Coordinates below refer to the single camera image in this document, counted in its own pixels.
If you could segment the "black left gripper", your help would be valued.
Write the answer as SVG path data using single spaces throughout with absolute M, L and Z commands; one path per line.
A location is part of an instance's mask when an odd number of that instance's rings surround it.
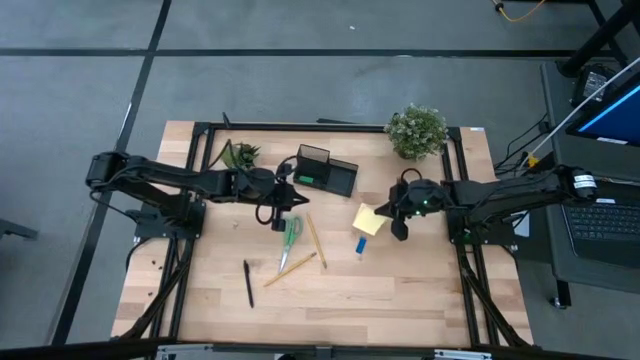
M 273 209 L 271 229 L 284 231 L 286 227 L 284 213 L 290 212 L 296 206 L 308 203 L 307 197 L 298 193 L 294 186 L 287 181 L 287 177 L 293 172 L 291 164 L 279 165 L 276 182 L 275 173 L 266 168 L 235 169 L 234 199 L 241 204 L 271 206 Z M 278 202 L 276 185 L 282 200 L 294 201 Z

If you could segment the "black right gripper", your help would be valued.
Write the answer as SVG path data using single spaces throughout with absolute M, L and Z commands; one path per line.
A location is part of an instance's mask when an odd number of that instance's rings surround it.
M 442 211 L 448 205 L 446 192 L 438 183 L 421 179 L 410 182 L 405 193 L 403 182 L 393 185 L 389 189 L 388 201 L 376 208 L 374 213 L 390 218 L 391 233 L 399 241 L 405 241 L 408 238 L 406 217 L 425 216 Z

